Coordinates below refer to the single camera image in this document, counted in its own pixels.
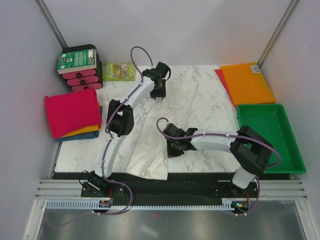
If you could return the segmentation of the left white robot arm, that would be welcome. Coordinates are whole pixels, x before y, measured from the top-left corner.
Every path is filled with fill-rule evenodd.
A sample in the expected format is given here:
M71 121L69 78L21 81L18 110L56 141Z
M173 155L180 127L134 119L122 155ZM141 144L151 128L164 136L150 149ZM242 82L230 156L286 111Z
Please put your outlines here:
M88 174L87 182L82 184L81 197L107 197L115 182L108 182L113 165L126 136L134 128L134 109L141 100L149 95L151 99L166 97L166 77L171 76L171 69L163 62L155 68L146 69L141 73L140 82L133 90L120 100L111 100L108 105L105 132L110 135L94 171Z

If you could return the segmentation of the white t shirt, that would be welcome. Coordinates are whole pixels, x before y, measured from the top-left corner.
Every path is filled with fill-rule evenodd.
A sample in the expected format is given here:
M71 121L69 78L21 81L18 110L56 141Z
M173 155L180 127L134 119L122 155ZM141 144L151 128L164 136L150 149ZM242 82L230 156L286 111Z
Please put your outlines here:
M195 81L166 85L166 98L156 100L146 116L126 173L153 180L168 178L167 141L160 130L169 123L178 128L186 126L197 89Z

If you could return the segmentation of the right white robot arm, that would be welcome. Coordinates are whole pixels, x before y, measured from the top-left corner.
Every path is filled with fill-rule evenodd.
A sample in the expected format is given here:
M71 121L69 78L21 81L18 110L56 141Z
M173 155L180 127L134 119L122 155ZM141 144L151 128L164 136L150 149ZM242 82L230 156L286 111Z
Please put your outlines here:
M263 175L272 154L279 156L273 145L249 126L235 132L205 132L198 128L184 131L169 123L161 134L166 138L167 156L180 157L186 151L213 150L229 153L239 163L230 183L229 191L242 196L255 178Z

